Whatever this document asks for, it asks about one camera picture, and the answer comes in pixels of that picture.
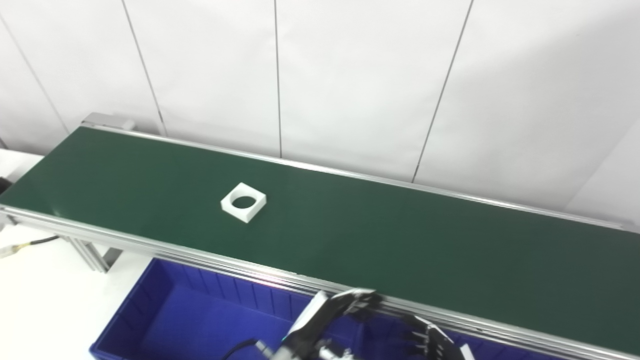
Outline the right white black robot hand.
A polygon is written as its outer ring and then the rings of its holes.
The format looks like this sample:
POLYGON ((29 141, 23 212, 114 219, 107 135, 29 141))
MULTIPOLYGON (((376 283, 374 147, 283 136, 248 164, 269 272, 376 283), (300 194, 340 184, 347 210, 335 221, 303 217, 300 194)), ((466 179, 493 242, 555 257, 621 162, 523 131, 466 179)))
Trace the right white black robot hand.
POLYGON ((404 315, 402 321, 410 327, 403 338, 412 342, 405 349, 407 356, 420 356, 425 360, 474 360, 468 344, 457 345, 434 322, 416 315, 404 315))

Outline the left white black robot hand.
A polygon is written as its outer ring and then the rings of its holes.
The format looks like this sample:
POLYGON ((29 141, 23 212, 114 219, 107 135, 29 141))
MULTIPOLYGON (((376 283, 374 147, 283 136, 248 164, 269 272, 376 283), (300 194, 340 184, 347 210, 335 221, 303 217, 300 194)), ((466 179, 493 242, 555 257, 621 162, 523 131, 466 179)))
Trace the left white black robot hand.
POLYGON ((380 308, 384 297, 374 289, 355 287, 334 295, 317 292, 290 330, 272 360, 354 360, 349 348, 342 348, 323 334, 336 319, 350 315, 365 322, 380 308))

